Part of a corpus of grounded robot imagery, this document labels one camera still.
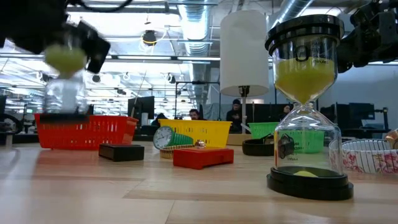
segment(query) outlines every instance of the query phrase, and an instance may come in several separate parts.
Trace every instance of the pink floral bowl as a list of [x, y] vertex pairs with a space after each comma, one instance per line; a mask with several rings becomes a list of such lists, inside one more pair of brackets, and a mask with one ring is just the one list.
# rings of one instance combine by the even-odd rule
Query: pink floral bowl
[[363, 139], [342, 144], [343, 167], [369, 174], [398, 174], [397, 149], [381, 139]]

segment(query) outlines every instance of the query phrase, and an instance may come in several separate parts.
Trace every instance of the white lamp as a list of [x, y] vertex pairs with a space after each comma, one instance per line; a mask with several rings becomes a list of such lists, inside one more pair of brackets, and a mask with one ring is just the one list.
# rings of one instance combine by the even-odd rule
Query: white lamp
[[220, 40], [221, 93], [242, 97], [242, 123], [246, 124], [246, 97], [269, 90], [265, 15], [254, 10], [229, 14], [221, 21]]

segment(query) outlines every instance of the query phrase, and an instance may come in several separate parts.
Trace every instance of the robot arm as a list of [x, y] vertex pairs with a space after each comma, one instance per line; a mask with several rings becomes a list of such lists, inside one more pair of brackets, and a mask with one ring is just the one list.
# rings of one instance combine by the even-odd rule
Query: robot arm
[[130, 4], [126, 0], [119, 7], [110, 11], [102, 11], [86, 6], [82, 0], [10, 0], [0, 5], [0, 48], [4, 47], [6, 39], [17, 47], [40, 54], [54, 43], [65, 44], [65, 34], [68, 33], [80, 39], [81, 48], [88, 58], [87, 70], [99, 73], [110, 43], [98, 36], [97, 31], [81, 21], [77, 27], [68, 24], [66, 6], [78, 4], [87, 10], [95, 12], [114, 12]]
[[354, 30], [337, 48], [338, 72], [398, 58], [398, 0], [371, 1], [350, 18]]

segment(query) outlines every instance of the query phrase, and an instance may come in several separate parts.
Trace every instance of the wooden table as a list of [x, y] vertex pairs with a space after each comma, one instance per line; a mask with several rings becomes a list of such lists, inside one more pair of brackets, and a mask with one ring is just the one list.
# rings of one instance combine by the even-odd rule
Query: wooden table
[[398, 176], [349, 174], [354, 199], [303, 200], [266, 187], [271, 157], [235, 149], [235, 163], [173, 167], [149, 142], [144, 161], [38, 144], [0, 150], [0, 223], [397, 223]]

